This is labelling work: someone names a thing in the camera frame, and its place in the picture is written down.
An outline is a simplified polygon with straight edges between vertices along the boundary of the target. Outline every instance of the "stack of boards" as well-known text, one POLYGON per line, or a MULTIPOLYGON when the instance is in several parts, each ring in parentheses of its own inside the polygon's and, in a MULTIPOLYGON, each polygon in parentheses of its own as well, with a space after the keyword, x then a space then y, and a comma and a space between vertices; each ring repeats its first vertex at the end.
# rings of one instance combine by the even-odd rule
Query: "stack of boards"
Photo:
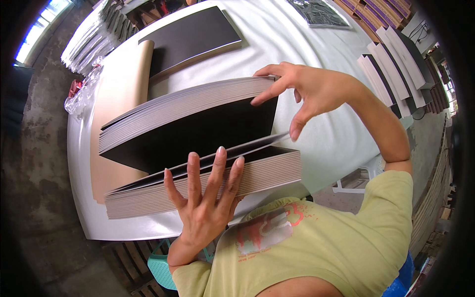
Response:
POLYGON ((358 64, 375 95, 398 118, 409 116, 432 101, 434 79, 412 40, 392 27, 380 27, 376 34, 382 43, 370 43, 370 54, 361 55, 358 64))
POLYGON ((137 32, 114 1, 104 0, 76 29, 61 61, 71 71, 87 76, 97 57, 106 56, 137 32))
POLYGON ((150 78, 163 79, 201 60, 241 48, 241 37, 217 7, 180 18, 139 40, 153 40, 150 78))
POLYGON ((272 146, 288 137, 270 135, 277 97, 258 107, 250 104, 276 80, 243 77, 195 86, 148 101, 106 123, 99 135, 99 154, 150 174, 105 194, 108 217, 174 210, 163 186, 163 170, 171 169, 177 189, 186 197, 188 153, 204 156, 204 187, 221 145, 228 152, 227 172, 236 158, 245 156, 238 195, 300 181, 299 151, 272 146))

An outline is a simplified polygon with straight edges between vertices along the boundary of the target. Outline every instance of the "blue plastic chair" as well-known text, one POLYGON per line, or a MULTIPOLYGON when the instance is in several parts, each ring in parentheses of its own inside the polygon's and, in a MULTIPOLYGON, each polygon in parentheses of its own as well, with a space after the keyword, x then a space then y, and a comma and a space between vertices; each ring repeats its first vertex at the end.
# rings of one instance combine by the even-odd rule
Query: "blue plastic chair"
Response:
POLYGON ((399 269, 399 276, 384 291, 381 297, 404 297, 410 286, 412 275, 414 274, 414 261, 412 261, 411 253, 408 252, 406 262, 399 269))
MULTIPOLYGON (((157 255, 155 252, 162 246, 162 244, 166 242, 168 248, 170 248, 170 240, 165 238, 160 241, 158 246, 153 250, 152 254, 149 256, 147 261, 147 266, 152 272, 153 277, 162 287, 167 288, 169 290, 176 290, 177 287, 171 278, 170 269, 168 268, 167 256, 168 255, 157 255)), ((206 257, 206 261, 210 261, 214 254, 209 255, 208 250, 206 248, 203 249, 203 252, 206 257)))

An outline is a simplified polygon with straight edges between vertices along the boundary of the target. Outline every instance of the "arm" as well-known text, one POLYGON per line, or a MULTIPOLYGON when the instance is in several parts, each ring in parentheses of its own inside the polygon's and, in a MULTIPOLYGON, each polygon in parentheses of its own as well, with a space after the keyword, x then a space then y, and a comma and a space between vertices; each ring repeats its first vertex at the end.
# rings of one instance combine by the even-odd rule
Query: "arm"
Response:
POLYGON ((254 75, 277 75, 281 78, 256 96, 252 105, 259 105, 288 88, 294 89, 297 103, 303 100, 302 107, 290 124, 290 136, 294 141, 312 117, 348 103, 378 145, 386 161, 384 170, 412 174, 406 131, 397 117, 356 78, 342 72, 287 62, 268 65, 254 75))
POLYGON ((217 195, 226 167, 226 150, 216 152, 211 174, 204 195, 201 192, 200 157, 197 153, 188 156, 188 199, 177 191, 170 170, 165 169, 164 184, 168 197, 178 210, 183 222, 181 235, 171 244, 168 252, 170 273, 181 266, 197 260, 197 254, 215 239, 232 220, 234 210, 242 197, 235 197, 244 169, 244 157, 234 161, 221 198, 217 195))

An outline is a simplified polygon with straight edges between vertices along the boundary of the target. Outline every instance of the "concrete floor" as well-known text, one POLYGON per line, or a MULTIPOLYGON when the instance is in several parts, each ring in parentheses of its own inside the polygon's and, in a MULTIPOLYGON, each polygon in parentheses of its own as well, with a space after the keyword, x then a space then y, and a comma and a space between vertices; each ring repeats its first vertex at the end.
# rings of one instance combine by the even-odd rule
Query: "concrete floor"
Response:
MULTIPOLYGON (((412 160, 412 179, 414 190, 412 205, 419 201, 429 180, 440 148, 446 113, 427 113, 422 119, 415 120, 407 129, 412 160)), ((326 187, 312 194, 313 201, 339 211, 358 213, 364 194, 333 193, 332 187, 326 187)))
MULTIPOLYGON (((51 296, 129 296, 112 274, 98 242, 86 240, 69 183, 63 103, 71 81, 81 77, 64 67, 60 55, 90 10, 86 2, 70 11, 41 52, 29 86, 21 137, 7 139, 2 153, 3 206, 27 262, 51 296)), ((427 183, 442 125, 443 115, 427 114, 408 129, 415 198, 427 183)), ((362 194, 333 194, 324 189, 314 199, 357 212, 362 194)))

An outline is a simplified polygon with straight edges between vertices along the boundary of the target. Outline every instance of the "finger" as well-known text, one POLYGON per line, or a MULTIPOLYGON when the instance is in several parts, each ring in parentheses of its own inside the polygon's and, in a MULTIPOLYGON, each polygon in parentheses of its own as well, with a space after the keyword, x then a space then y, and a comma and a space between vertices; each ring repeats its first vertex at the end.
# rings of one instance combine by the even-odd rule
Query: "finger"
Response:
POLYGON ((173 176, 171 171, 165 168, 165 177, 163 179, 163 184, 167 190, 168 199, 173 202, 173 205, 180 210, 185 207, 187 200, 178 192, 173 182, 173 176))
POLYGON ((213 169, 209 175, 205 194, 203 196, 203 203, 207 203, 208 205, 214 205, 216 203, 216 196, 218 195, 219 188, 223 182, 223 173, 226 169, 226 155, 226 150, 223 146, 220 146, 216 151, 213 169))
POLYGON ((279 96, 290 87, 290 80, 286 77, 282 77, 274 82, 267 90, 254 97, 254 99, 251 101, 251 104, 253 106, 261 105, 270 98, 279 96))
POLYGON ((262 67, 256 71, 252 76, 254 77, 265 77, 268 75, 277 75, 279 77, 285 74, 285 69, 282 65, 278 64, 269 64, 265 67, 262 67))
POLYGON ((300 101, 302 101, 302 96, 297 91, 297 89, 294 89, 294 97, 295 97, 295 102, 300 103, 300 101))
POLYGON ((196 208, 201 203, 200 157, 197 153, 188 154, 188 202, 190 207, 196 208))
POLYGON ((236 207, 238 206, 238 203, 244 199, 244 197, 245 196, 234 197, 233 203, 231 204, 231 208, 229 209, 228 222, 230 222, 233 219, 234 212, 236 211, 236 207))
POLYGON ((229 178, 224 185, 221 199, 218 203, 218 211, 223 214, 228 214, 231 204, 239 190, 239 184, 241 183, 242 172, 244 170, 244 157, 241 156, 234 161, 231 171, 229 172, 229 178))
POLYGON ((292 64, 292 63, 289 63, 289 62, 286 62, 286 61, 282 61, 279 63, 279 65, 282 65, 282 66, 294 66, 295 64, 292 64))
POLYGON ((307 124, 313 116, 314 114, 310 111, 306 102, 304 102, 290 123, 289 134, 293 141, 297 140, 305 124, 307 124))

